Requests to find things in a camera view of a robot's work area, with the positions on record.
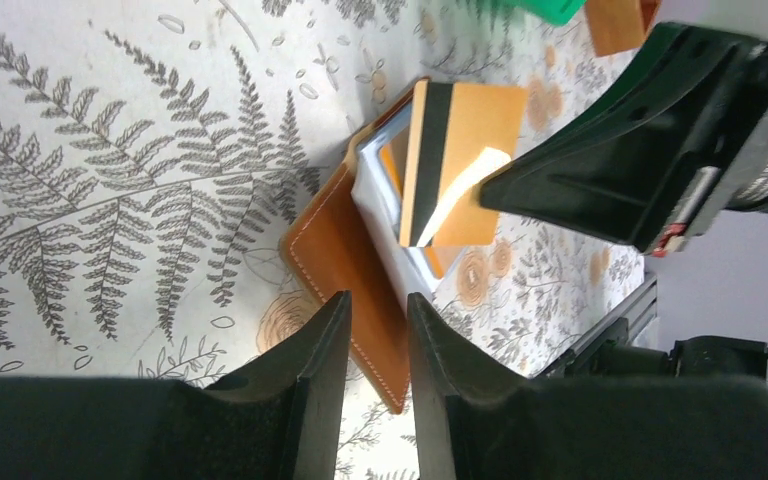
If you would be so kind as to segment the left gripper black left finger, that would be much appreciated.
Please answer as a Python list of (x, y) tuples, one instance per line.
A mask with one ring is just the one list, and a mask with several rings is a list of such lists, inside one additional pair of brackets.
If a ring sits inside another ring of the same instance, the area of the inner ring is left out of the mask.
[(215, 383), (0, 377), (0, 479), (330, 479), (352, 297)]

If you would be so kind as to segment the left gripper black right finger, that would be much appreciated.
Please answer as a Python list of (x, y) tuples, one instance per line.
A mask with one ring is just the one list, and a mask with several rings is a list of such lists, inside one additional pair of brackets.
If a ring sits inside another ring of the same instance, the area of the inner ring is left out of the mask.
[(423, 479), (768, 479), (749, 376), (529, 379), (407, 300)]

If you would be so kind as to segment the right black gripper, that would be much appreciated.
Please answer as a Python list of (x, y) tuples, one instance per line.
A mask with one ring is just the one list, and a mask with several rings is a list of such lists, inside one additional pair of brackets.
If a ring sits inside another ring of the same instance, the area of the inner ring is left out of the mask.
[(479, 201), (653, 257), (723, 210), (768, 215), (768, 41), (657, 24), (601, 97)]

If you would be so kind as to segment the yellow black credit card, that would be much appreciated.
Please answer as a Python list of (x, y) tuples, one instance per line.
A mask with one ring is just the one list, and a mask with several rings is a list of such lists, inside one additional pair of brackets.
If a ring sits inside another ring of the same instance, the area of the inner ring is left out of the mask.
[(481, 206), (483, 181), (508, 165), (529, 93), (519, 86), (420, 80), (413, 88), (409, 150), (416, 155), (419, 205), (404, 218), (409, 247), (492, 243), (499, 214)]

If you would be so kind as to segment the brown leather card holder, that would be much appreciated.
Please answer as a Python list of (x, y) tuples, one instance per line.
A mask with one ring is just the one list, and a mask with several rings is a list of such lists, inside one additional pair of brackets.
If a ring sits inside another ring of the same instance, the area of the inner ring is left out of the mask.
[(355, 148), (371, 137), (413, 97), (406, 87), (395, 103), (353, 135), (330, 178), (280, 240), (285, 264), (320, 304), (349, 291), (352, 298), (350, 354), (376, 393), (396, 415), (404, 411), (410, 386), (407, 320), (351, 190)]

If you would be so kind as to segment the orange gold credit card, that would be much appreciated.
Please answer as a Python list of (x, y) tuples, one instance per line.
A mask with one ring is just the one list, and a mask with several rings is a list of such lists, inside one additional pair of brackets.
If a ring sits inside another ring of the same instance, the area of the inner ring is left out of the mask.
[[(400, 239), (400, 233), (404, 218), (404, 203), (408, 199), (408, 214), (413, 214), (419, 205), (420, 197), (417, 194), (419, 180), (409, 180), (408, 176), (414, 175), (418, 160), (415, 154), (411, 154), (409, 143), (411, 141), (411, 129), (409, 126), (388, 126), (382, 129), (381, 140), (383, 144), (377, 150), (379, 163), (385, 177), (389, 182), (388, 198), (395, 202), (390, 213), (396, 240)], [(407, 249), (409, 260), (417, 271), (424, 277), (433, 280), (442, 280), (462, 257), (466, 247), (464, 246), (433, 246), (417, 247), (411, 244)]]

